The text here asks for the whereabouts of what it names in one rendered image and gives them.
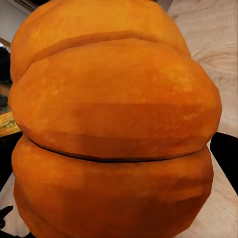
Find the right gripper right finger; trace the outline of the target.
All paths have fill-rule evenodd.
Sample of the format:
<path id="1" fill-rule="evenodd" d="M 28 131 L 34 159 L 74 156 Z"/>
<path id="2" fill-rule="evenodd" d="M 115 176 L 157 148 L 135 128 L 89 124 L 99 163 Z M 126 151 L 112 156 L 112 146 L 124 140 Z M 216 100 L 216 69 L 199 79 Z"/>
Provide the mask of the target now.
<path id="1" fill-rule="evenodd" d="M 238 138 L 216 132 L 210 151 L 238 195 Z"/>

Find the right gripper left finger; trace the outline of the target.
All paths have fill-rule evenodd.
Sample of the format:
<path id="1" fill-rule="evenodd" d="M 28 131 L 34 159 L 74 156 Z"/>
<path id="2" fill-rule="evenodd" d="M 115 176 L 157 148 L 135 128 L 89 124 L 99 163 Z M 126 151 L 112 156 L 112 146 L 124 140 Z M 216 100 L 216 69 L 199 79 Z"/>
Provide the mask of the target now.
<path id="1" fill-rule="evenodd" d="M 22 133 L 0 137 L 0 192 L 12 174 L 11 155 Z"/>

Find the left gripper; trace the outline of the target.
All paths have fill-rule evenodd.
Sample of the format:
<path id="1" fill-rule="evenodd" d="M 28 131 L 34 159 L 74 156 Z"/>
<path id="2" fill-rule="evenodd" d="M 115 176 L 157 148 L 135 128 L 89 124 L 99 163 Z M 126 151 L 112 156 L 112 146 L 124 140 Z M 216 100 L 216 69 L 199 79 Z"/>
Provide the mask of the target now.
<path id="1" fill-rule="evenodd" d="M 2 210 L 0 210 L 0 221 L 1 219 L 4 219 L 4 217 L 6 217 L 11 211 L 13 210 L 13 206 L 8 206 Z M 3 231 L 0 230 L 0 238 L 7 238 L 7 236 L 4 236 Z M 27 236 L 25 236 L 24 238 L 36 238 L 36 236 L 34 236 L 33 234 L 28 234 Z"/>

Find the pumpkin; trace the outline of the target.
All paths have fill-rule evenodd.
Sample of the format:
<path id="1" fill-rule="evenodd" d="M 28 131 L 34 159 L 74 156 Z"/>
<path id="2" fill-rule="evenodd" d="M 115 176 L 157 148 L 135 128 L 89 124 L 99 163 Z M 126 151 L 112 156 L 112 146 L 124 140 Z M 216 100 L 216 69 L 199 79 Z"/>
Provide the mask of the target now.
<path id="1" fill-rule="evenodd" d="M 209 198 L 219 89 L 151 0 L 51 0 L 10 43 L 13 197 L 36 238 L 173 238 Z"/>

